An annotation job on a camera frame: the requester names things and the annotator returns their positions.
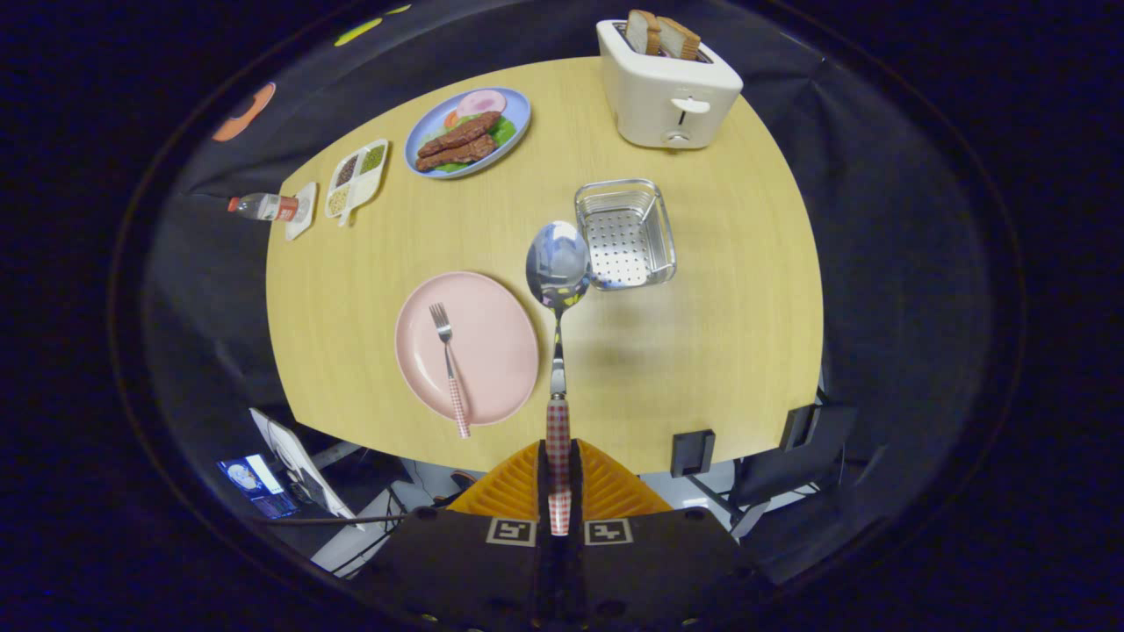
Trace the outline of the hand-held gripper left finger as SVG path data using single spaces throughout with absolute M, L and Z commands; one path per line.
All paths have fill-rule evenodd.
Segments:
M 360 571 L 355 592 L 414 631 L 531 631 L 550 468 L 531 443 L 466 489 L 468 507 L 413 511 Z

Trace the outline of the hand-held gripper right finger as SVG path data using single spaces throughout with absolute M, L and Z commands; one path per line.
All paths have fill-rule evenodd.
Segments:
M 762 631 L 772 584 L 703 506 L 659 497 L 601 449 L 570 455 L 575 544 L 559 616 L 580 631 Z

